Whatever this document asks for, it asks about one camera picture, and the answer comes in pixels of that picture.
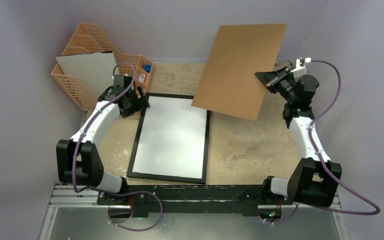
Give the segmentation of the brown backing board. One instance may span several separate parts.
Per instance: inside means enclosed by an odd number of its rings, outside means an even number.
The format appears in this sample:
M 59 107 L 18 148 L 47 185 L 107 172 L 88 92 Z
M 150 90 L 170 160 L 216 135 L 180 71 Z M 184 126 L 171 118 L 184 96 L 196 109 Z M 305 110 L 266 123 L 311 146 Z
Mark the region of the brown backing board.
M 286 23 L 221 25 L 192 106 L 256 121 L 266 88 L 256 72 L 271 72 Z

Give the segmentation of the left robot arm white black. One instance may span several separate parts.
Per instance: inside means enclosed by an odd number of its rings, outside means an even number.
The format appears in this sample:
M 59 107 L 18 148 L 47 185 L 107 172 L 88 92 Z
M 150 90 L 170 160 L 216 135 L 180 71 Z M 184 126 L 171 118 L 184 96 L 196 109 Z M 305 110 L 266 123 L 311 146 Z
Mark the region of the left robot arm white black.
M 120 117 L 127 118 L 150 106 L 141 86 L 136 87 L 132 76 L 114 75 L 113 85 L 98 98 L 92 115 L 68 140 L 56 144 L 58 179 L 72 184 L 79 193 L 94 189 L 109 194 L 118 205 L 129 199 L 127 180 L 104 170 L 99 145 L 111 125 Z

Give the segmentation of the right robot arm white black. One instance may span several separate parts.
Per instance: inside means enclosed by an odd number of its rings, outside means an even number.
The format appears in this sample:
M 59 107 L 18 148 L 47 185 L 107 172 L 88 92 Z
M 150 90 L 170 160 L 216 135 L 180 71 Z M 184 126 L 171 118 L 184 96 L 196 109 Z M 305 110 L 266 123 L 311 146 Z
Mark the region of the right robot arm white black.
M 288 67 L 254 75 L 270 93 L 279 93 L 285 99 L 282 118 L 300 153 L 290 178 L 268 177 L 270 184 L 260 191 L 262 200 L 272 204 L 283 196 L 296 203 L 330 207 L 339 185 L 335 178 L 341 177 L 342 167 L 331 162 L 316 131 L 311 103 L 319 81 L 309 74 L 295 78 Z

